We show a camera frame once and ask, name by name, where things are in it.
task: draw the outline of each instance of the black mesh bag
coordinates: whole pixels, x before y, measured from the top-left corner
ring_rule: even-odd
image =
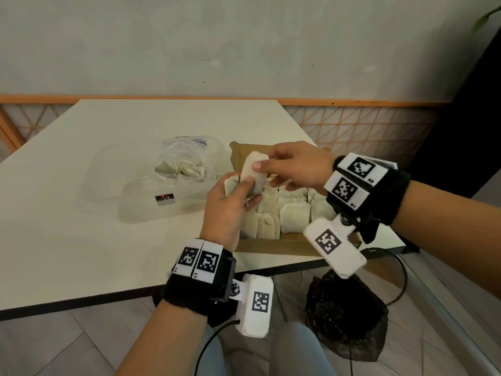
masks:
[[[305,307],[307,325],[345,359],[376,361],[388,329],[388,308],[357,275],[341,279],[331,269],[314,277]]]

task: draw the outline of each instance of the open cardboard box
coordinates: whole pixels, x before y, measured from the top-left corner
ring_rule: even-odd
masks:
[[[270,145],[240,144],[236,141],[231,142],[229,146],[231,148],[231,164],[235,171],[242,171],[243,163],[252,151],[268,153],[272,149]],[[348,239],[356,247],[360,246],[361,242],[356,233],[349,235]],[[241,239],[236,251],[321,257],[302,233],[281,233],[279,240]]]

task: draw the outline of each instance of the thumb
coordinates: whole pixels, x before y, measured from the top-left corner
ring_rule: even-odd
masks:
[[[292,159],[266,159],[252,164],[252,169],[258,173],[276,174],[284,179],[291,178]]]
[[[248,175],[242,182],[240,182],[229,197],[239,199],[242,204],[246,200],[247,194],[252,190],[254,186],[254,177]]]

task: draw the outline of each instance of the clear plastic container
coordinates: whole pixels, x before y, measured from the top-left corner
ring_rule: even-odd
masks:
[[[155,171],[164,161],[190,158],[205,165],[204,177],[197,181]],[[151,221],[204,209],[207,193],[229,171],[233,171],[229,152],[210,136],[110,146],[91,164],[82,196],[98,214],[127,223]]]

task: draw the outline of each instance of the table top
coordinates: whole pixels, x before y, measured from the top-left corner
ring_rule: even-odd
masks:
[[[276,101],[79,101],[0,164],[0,310],[163,284],[204,212],[127,224],[84,208],[81,189],[110,145],[191,135],[228,152],[231,141],[312,143]],[[318,259],[236,258],[237,272]]]

